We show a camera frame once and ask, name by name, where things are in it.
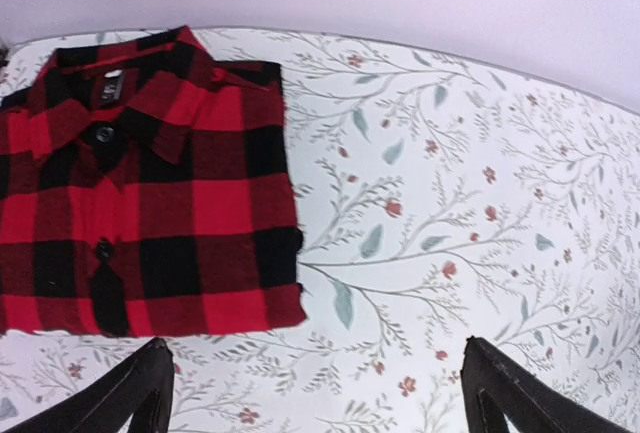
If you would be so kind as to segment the red black plaid shirt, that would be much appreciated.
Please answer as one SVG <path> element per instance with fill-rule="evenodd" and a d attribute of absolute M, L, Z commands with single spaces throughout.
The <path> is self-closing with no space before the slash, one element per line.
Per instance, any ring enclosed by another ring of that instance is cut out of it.
<path fill-rule="evenodd" d="M 110 337 L 302 323 L 281 68 L 180 27 L 55 50 L 1 104 L 1 328 Z"/>

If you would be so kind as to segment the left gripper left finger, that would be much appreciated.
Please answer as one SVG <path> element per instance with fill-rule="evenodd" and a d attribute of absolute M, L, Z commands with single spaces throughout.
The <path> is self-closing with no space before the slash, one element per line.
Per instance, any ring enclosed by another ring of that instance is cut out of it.
<path fill-rule="evenodd" d="M 153 338 L 81 392 L 11 427 L 14 433 L 110 433 L 169 429 L 175 367 L 162 338 Z"/>

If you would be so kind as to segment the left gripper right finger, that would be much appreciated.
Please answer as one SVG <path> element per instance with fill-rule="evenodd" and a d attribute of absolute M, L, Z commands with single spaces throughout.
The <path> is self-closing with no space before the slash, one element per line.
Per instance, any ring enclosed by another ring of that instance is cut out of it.
<path fill-rule="evenodd" d="M 469 432 L 633 432 L 635 371 L 537 375 L 488 340 L 466 339 L 460 371 Z"/>

